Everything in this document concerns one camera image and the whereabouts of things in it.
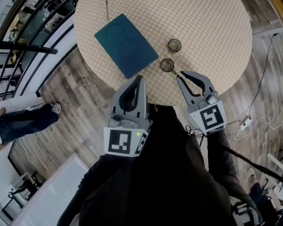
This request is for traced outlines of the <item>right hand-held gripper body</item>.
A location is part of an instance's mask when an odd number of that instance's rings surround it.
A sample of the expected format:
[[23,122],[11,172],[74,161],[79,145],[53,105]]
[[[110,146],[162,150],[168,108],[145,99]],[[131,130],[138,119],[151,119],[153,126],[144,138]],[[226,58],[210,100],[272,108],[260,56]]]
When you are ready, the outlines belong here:
[[187,95],[188,114],[192,124],[202,131],[205,136],[222,130],[226,127],[226,115],[222,100],[217,93],[211,93],[208,97],[198,94]]

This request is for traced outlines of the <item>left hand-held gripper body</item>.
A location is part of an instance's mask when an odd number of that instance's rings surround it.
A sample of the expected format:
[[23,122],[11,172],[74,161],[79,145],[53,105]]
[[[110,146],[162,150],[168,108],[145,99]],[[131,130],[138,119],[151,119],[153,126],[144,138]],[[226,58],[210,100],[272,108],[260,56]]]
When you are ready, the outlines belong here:
[[145,118],[110,115],[104,128],[104,149],[106,154],[138,157],[146,143],[153,121]]

